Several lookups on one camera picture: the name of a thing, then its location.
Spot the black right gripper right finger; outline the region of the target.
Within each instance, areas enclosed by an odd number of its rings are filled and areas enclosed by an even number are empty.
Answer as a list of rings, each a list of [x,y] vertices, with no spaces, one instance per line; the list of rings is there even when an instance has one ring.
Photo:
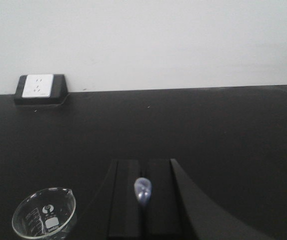
[[[244,227],[216,205],[175,159],[150,159],[151,197],[145,214],[149,240],[242,240]]]

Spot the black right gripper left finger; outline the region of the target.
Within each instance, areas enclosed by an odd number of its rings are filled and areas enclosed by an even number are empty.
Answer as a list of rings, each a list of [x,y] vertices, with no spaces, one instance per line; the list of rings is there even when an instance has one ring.
[[[138,161],[112,160],[95,201],[93,238],[95,240],[139,240],[141,213],[134,192],[140,176]]]

